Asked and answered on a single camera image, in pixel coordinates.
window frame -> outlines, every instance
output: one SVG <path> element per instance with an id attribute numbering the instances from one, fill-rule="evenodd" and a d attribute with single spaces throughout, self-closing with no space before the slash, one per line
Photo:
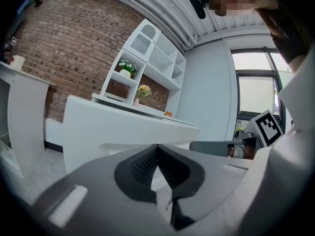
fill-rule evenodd
<path id="1" fill-rule="evenodd" d="M 237 120 L 251 120 L 252 118 L 256 117 L 257 115 L 261 113 L 255 113 L 255 112 L 247 112 L 247 111 L 241 111 L 241 99 L 240 99 L 240 77 L 267 77 L 267 78 L 273 78 L 275 82 L 275 87 L 277 89 L 277 92 L 279 93 L 282 89 L 282 83 L 280 79 L 280 75 L 277 69 L 277 66 L 271 56 L 271 53 L 279 53 L 277 49 L 270 49 L 267 47 L 264 48 L 252 48 L 252 49 L 238 49 L 238 50 L 231 50 L 231 54 L 240 54 L 240 53 L 264 53 L 268 63 L 270 65 L 271 70 L 236 70 L 236 81 L 237 81 L 237 93 L 238 93 L 238 106 L 237 106 L 237 117 L 235 122 L 235 129 L 236 129 L 236 123 Z M 285 133 L 285 106 L 278 98 L 279 102 L 279 115 L 273 115 L 278 122 L 281 130 L 283 133 Z"/>

brick wall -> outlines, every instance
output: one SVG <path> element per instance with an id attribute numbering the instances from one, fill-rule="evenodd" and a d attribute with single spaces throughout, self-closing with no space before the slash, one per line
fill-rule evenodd
<path id="1" fill-rule="evenodd" d="M 46 98 L 47 117 L 62 122 L 69 94 L 90 100 L 100 93 L 119 50 L 143 19 L 116 0 L 44 0 L 27 9 L 13 54 L 26 58 L 24 71 L 56 84 Z M 143 80 L 155 93 L 141 103 L 164 111 L 169 91 Z M 125 90 L 111 88 L 114 94 Z"/>

ceiling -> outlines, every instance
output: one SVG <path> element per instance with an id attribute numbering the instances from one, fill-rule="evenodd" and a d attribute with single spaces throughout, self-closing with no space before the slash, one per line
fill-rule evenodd
<path id="1" fill-rule="evenodd" d="M 244 34 L 270 34 L 261 17 L 252 12 L 219 17 L 212 11 L 197 17 L 189 0 L 120 0 L 144 14 L 182 51 L 219 38 Z"/>

small orange object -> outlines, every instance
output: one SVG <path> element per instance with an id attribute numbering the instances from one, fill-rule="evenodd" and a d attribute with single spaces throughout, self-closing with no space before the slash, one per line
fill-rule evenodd
<path id="1" fill-rule="evenodd" d="M 173 114 L 171 112 L 168 112 L 168 111 L 166 111 L 166 113 L 164 115 L 169 116 L 169 117 L 173 117 Z"/>

potted plant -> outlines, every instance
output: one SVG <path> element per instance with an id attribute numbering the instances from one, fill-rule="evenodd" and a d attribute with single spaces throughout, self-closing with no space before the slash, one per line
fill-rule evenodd
<path id="1" fill-rule="evenodd" d="M 133 105 L 135 107 L 139 106 L 139 98 L 145 98 L 148 95 L 151 95 L 151 88 L 149 88 L 147 85 L 141 85 L 137 89 L 136 98 L 134 100 Z"/>
<path id="2" fill-rule="evenodd" d="M 127 78 L 130 78 L 132 75 L 135 75 L 137 71 L 137 67 L 128 60 L 123 60 L 118 65 L 121 68 L 119 73 Z"/>

